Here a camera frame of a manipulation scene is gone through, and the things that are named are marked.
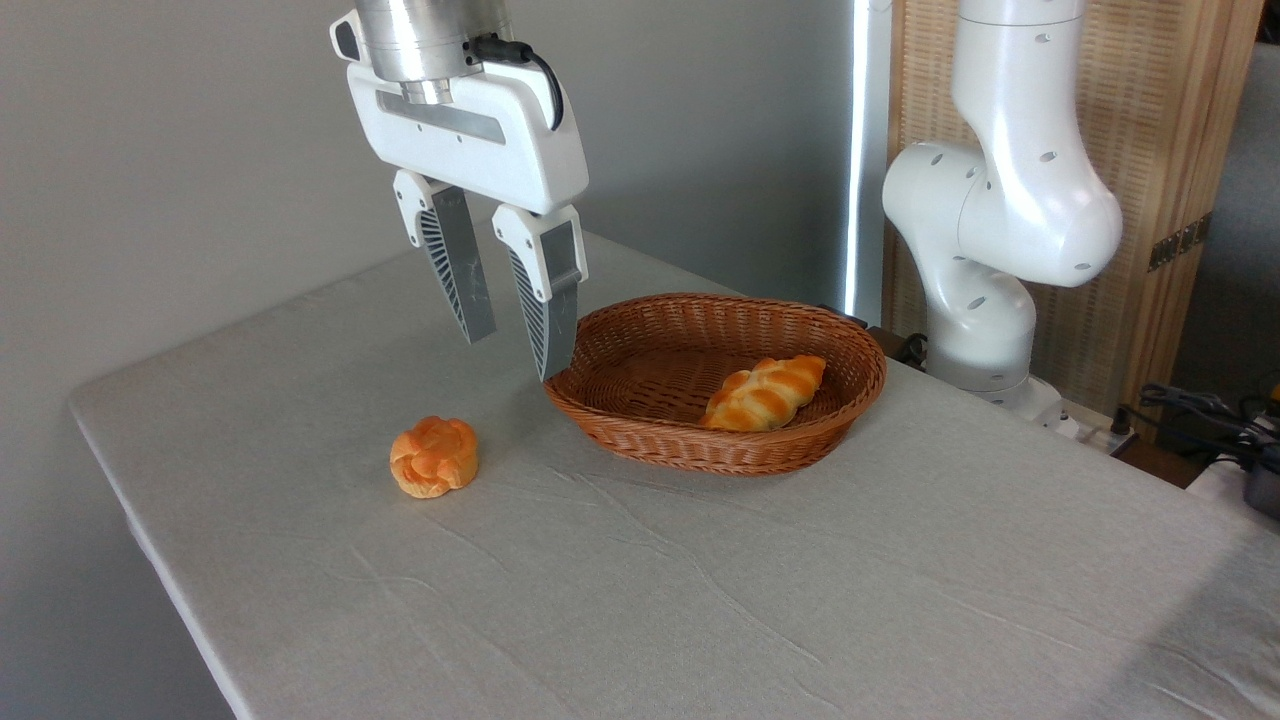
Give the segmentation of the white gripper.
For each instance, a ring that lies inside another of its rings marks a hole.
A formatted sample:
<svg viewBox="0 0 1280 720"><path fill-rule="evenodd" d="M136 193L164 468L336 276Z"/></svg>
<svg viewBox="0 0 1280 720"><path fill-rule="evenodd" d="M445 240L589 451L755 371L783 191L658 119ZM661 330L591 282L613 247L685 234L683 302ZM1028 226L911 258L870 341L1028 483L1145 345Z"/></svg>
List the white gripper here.
<svg viewBox="0 0 1280 720"><path fill-rule="evenodd" d="M492 223L539 378L567 369L589 278L568 204L589 174L563 87L516 41L506 9L353 9L330 38L370 147L401 168L392 187L410 243L428 255L466 341L497 324L463 190L507 202Z"/></svg>

